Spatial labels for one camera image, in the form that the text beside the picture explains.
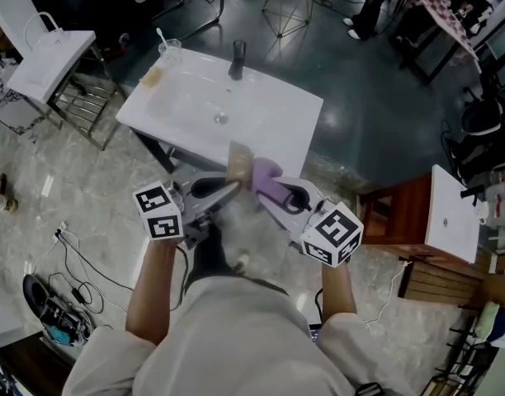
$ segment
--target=white sink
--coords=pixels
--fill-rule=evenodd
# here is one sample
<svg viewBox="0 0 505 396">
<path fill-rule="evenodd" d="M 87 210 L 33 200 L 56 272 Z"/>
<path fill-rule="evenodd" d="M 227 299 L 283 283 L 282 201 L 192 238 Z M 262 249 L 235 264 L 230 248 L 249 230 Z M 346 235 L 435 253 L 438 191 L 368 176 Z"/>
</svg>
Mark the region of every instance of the white sink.
<svg viewBox="0 0 505 396">
<path fill-rule="evenodd" d="M 153 88 L 138 85 L 117 120 L 223 166 L 237 141 L 298 177 L 323 100 L 248 68 L 233 81 L 230 62 L 206 54 L 184 49 L 182 58 Z"/>
</svg>

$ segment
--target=marble floor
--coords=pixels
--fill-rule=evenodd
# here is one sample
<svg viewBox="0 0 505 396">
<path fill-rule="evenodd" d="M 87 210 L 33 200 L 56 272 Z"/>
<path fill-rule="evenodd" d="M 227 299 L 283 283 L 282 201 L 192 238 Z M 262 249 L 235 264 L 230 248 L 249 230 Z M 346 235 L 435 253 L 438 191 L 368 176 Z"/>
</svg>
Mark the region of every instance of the marble floor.
<svg viewBox="0 0 505 396">
<path fill-rule="evenodd" d="M 174 177 L 181 180 L 194 171 L 181 164 Z M 28 331 L 39 330 L 40 324 L 23 298 L 21 280 L 24 272 L 35 266 L 35 273 L 45 279 L 50 273 L 66 272 L 62 245 L 57 243 L 48 253 L 62 221 L 78 236 L 81 252 L 97 269 L 123 284 L 135 283 L 147 241 L 131 193 L 169 175 L 129 129 L 121 126 L 106 150 L 99 152 L 67 125 L 56 130 L 42 122 L 31 139 L 19 139 L 0 124 L 0 172 L 8 175 L 20 203 L 15 214 L 0 212 L 0 289 L 9 296 Z M 334 200 L 344 199 L 353 207 L 353 194 L 337 184 L 357 181 L 356 177 L 328 170 L 313 153 L 306 161 L 304 176 Z M 247 254 L 248 275 L 287 289 L 309 321 L 318 322 L 314 294 L 321 287 L 319 263 L 289 249 L 287 234 L 247 193 L 225 207 L 218 222 L 229 263 Z M 68 266 L 80 280 L 85 279 L 74 252 L 68 254 Z M 399 271 L 397 258 L 360 247 L 349 268 L 359 314 L 375 319 L 388 298 L 390 279 Z M 130 292 L 88 270 L 104 295 L 126 309 Z M 179 257 L 174 267 L 172 304 L 176 303 L 183 271 Z M 64 279 L 56 276 L 51 284 L 72 300 Z M 448 305 L 398 299 L 394 296 L 398 285 L 399 279 L 389 306 L 380 321 L 372 324 L 371 334 L 416 391 L 421 391 L 433 369 L 444 361 L 445 343 L 451 339 L 448 328 L 457 325 L 462 314 Z M 99 303 L 93 303 L 92 308 L 99 309 Z M 123 328 L 125 313 L 106 302 L 104 312 L 92 314 L 92 318 L 99 325 Z"/>
</svg>

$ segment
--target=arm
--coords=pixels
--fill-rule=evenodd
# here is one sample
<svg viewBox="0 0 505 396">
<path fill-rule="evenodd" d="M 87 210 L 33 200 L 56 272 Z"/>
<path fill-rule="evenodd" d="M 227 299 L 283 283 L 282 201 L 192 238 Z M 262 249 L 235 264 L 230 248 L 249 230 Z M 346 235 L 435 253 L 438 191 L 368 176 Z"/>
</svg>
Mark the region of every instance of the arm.
<svg viewBox="0 0 505 396">
<path fill-rule="evenodd" d="M 126 331 L 158 345 L 168 334 L 170 285 L 178 241 L 151 241 L 131 296 Z"/>
<path fill-rule="evenodd" d="M 379 383 L 386 396 L 414 396 L 415 393 L 385 355 L 356 315 L 352 283 L 346 263 L 337 268 L 323 266 L 323 327 L 317 346 L 352 383 Z"/>
<path fill-rule="evenodd" d="M 346 263 L 337 268 L 324 265 L 322 267 L 322 287 L 323 324 L 335 314 L 357 314 L 352 293 L 352 281 Z"/>
<path fill-rule="evenodd" d="M 135 376 L 168 334 L 177 242 L 152 241 L 131 296 L 126 330 L 98 328 L 84 347 L 63 396 L 126 396 Z"/>
</svg>

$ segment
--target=sink basin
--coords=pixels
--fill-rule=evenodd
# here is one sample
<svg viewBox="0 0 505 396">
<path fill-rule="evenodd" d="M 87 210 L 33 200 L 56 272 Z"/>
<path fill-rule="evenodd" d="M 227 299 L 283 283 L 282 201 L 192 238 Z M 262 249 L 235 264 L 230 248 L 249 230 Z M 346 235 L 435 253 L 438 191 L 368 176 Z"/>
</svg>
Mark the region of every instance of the sink basin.
<svg viewBox="0 0 505 396">
<path fill-rule="evenodd" d="M 47 104 L 95 38 L 93 31 L 65 31 L 62 37 L 55 32 L 44 33 L 9 79 L 8 87 Z"/>
<path fill-rule="evenodd" d="M 139 84 L 117 120 L 223 166 L 237 141 L 298 177 L 323 100 L 248 68 L 233 81 L 230 62 L 206 54 L 184 49 L 182 59 L 151 89 Z"/>
</svg>

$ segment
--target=purple sponge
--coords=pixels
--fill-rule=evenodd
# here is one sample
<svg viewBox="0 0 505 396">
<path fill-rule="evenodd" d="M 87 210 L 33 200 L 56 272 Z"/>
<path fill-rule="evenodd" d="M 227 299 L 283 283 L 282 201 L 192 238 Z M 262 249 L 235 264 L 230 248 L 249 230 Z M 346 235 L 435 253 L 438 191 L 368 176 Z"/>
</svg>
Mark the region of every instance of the purple sponge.
<svg viewBox="0 0 505 396">
<path fill-rule="evenodd" d="M 285 186 L 273 181 L 273 177 L 280 177 L 284 171 L 269 158 L 255 158 L 252 165 L 251 191 L 261 193 L 280 205 L 284 205 L 291 192 Z"/>
</svg>

